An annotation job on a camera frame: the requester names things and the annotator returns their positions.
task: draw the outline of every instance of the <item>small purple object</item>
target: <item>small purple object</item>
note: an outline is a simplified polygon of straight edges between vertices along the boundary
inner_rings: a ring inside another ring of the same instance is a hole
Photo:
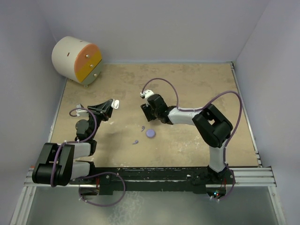
[[[149,138],[155,137],[155,131],[153,129],[148,129],[146,131],[146,136],[149,137]]]

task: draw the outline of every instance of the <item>cylindrical container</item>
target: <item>cylindrical container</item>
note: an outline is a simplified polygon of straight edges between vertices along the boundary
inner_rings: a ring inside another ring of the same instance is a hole
[[[70,36],[55,45],[52,63],[58,73],[83,85],[92,83],[103,65],[97,45]]]

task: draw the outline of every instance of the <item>white connector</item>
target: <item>white connector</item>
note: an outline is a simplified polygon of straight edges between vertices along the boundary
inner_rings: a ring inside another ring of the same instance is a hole
[[[113,102],[112,102],[112,108],[117,109],[119,107],[119,103],[120,103],[119,100],[113,100]]]
[[[154,95],[154,92],[151,90],[145,90],[144,92],[140,93],[141,98],[144,98],[146,100],[146,104],[148,105],[147,98]]]
[[[76,108],[84,108],[82,104],[76,105]],[[77,116],[88,116],[89,113],[83,109],[76,109]]]

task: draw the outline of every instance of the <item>small white piece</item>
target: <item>small white piece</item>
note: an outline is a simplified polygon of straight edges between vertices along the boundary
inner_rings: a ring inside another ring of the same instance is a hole
[[[76,105],[76,108],[84,108],[82,104]],[[76,109],[76,115],[77,116],[88,116],[88,112],[86,110],[82,109]]]
[[[113,100],[113,102],[112,102],[112,108],[118,109],[119,108],[119,103],[120,103],[119,100]]]
[[[224,164],[224,158],[223,158],[223,151],[224,151],[224,146],[226,144],[227,140],[224,141],[223,145],[221,148],[213,148],[210,146],[210,164],[209,167],[219,173],[225,168]]]
[[[177,108],[173,108],[169,112],[168,117],[172,122],[172,124],[188,124],[194,126],[195,124],[193,122],[193,118],[199,113],[200,112],[182,112],[179,111],[179,109]]]
[[[78,177],[85,177],[89,175],[90,164],[87,162],[74,162],[72,167],[71,179],[76,179]]]
[[[87,142],[84,143],[74,143],[74,157],[73,158],[80,158],[90,155],[90,144]]]
[[[146,104],[148,105],[148,101],[147,98],[149,98],[150,96],[154,95],[154,92],[151,90],[145,90],[143,93],[140,93],[141,98],[144,98],[146,100]]]

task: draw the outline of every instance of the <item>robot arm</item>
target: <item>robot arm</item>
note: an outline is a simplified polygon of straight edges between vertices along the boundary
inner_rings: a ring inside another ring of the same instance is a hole
[[[151,90],[141,93],[141,97],[145,100],[141,108],[148,121],[159,119],[162,123],[170,125],[196,126],[201,137],[210,147],[209,167],[217,173],[224,170],[224,144],[230,137],[233,126],[213,104],[203,110],[167,106],[164,99]]]
[[[108,121],[112,116],[113,109],[117,109],[119,101],[109,99],[106,102],[88,106],[87,108],[95,115],[96,118],[96,130],[95,121],[89,114],[88,120],[80,120],[76,123],[76,137],[75,141],[65,144],[60,152],[59,160],[56,165],[54,184],[65,186],[70,180],[87,176],[90,173],[91,167],[94,167],[91,162],[76,161],[75,158],[91,156],[95,153],[97,142],[94,140],[94,136],[102,121]],[[84,116],[88,113],[85,110],[76,110],[77,116]],[[41,153],[38,157],[36,166],[33,170],[32,180],[35,183],[50,184],[50,177],[53,169],[53,161],[58,151],[60,144],[57,143],[45,143]]]

